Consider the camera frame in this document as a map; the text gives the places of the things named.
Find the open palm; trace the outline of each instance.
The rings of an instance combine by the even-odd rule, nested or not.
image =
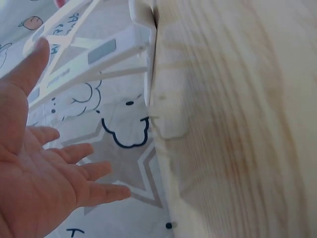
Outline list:
[[[130,197],[127,187],[99,184],[108,162],[78,166],[90,144],[43,149],[59,138],[50,127],[26,127],[27,95],[44,70],[49,45],[36,50],[0,81],[0,237],[42,238],[81,206]]]

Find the wood grain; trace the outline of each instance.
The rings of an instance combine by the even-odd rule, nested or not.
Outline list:
[[[155,4],[150,114],[175,236],[317,237],[317,1]]]

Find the cartoon cloud drawing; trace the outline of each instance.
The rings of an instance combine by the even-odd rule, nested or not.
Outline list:
[[[45,122],[63,121],[95,110],[101,102],[99,87],[102,81],[81,83],[51,98],[28,117],[28,125],[44,125]]]
[[[23,26],[30,31],[34,31],[43,25],[43,20],[38,16],[31,16],[19,24],[19,27]]]
[[[0,45],[0,69],[4,65],[4,62],[6,60],[6,52],[10,46],[12,46],[12,43],[5,44],[4,46]]]
[[[142,94],[132,100],[104,105],[96,112],[102,117],[105,131],[121,148],[140,147],[148,141],[150,123]]]

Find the bed sheet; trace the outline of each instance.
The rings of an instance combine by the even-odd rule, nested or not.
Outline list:
[[[26,39],[41,25],[38,19],[48,19],[56,11],[53,4],[43,3],[48,1],[18,1],[18,9],[26,9],[26,12],[22,16],[18,15],[22,11],[16,12],[15,17],[20,19],[12,21],[14,29],[1,29],[0,76],[23,59]],[[80,36],[93,34],[102,39],[130,24],[126,0],[109,0],[103,4],[83,26]],[[6,6],[5,9],[12,10],[13,7]],[[56,34],[67,34],[81,13],[70,15],[56,26]],[[23,20],[28,16],[33,17],[37,25],[33,25],[35,22],[31,20]],[[51,46],[51,60],[57,51],[58,47]],[[70,51],[63,60],[68,61],[78,53]],[[132,197],[125,201],[77,209],[48,235],[49,238],[173,237],[172,231],[165,228],[170,217],[151,121],[143,99],[143,83],[142,75],[133,75],[79,84],[49,99],[29,114],[28,125],[47,125],[60,131],[60,139],[47,144],[47,148],[92,143],[95,153],[79,164],[110,161],[114,172],[99,182],[124,184],[132,191]]]

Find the peach illustration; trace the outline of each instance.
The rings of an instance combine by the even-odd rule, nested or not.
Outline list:
[[[31,16],[25,21],[21,22],[19,27],[24,26],[26,29],[31,31],[37,30],[43,25],[43,20],[38,16]]]

